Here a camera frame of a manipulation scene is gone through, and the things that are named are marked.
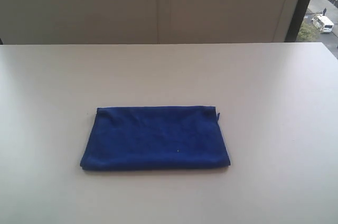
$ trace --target microfiber cloth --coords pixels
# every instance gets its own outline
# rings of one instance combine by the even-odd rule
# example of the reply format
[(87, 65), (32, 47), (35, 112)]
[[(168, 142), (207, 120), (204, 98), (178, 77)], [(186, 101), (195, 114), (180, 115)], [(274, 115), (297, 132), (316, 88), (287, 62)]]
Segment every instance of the microfiber cloth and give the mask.
[(230, 165), (216, 108), (98, 108), (80, 166), (91, 171), (212, 169)]

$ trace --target blue towel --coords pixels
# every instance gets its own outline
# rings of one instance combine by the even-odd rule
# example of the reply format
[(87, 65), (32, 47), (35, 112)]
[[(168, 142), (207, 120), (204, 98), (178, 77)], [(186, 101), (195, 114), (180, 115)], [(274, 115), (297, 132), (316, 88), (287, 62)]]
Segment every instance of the blue towel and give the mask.
[(98, 108), (80, 166), (91, 171), (230, 165), (215, 107)]

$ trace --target tree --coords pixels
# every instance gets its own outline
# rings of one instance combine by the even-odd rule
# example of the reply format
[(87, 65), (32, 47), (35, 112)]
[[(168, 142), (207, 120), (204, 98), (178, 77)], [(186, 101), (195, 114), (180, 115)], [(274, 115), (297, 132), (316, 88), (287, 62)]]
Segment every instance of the tree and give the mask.
[(313, 24), (303, 21), (298, 32), (297, 42), (314, 42), (318, 39), (318, 36), (318, 29)]

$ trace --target white van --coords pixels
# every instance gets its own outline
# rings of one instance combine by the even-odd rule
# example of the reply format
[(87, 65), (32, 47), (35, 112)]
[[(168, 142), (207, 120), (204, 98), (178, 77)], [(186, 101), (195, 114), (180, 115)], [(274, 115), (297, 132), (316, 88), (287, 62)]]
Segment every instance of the white van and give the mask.
[(313, 25), (315, 25), (317, 29), (319, 29), (321, 33), (331, 32), (334, 26), (333, 22), (331, 22), (329, 18), (327, 18), (326, 16), (322, 14), (319, 14), (313, 17), (311, 19), (311, 22), (313, 23)]

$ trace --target road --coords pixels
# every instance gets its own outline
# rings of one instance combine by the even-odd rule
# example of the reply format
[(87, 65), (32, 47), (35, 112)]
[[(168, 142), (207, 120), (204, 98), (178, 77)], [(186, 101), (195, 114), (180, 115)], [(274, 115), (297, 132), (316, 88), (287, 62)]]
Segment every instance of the road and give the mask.
[[(311, 11), (307, 10), (304, 18), (307, 17), (306, 22), (311, 24), (311, 18), (313, 16), (314, 14), (312, 14)], [(338, 59), (338, 49), (337, 49), (338, 38), (333, 34), (333, 32), (320, 34), (316, 42), (322, 42), (329, 49), (329, 51), (331, 51), (332, 54)]]

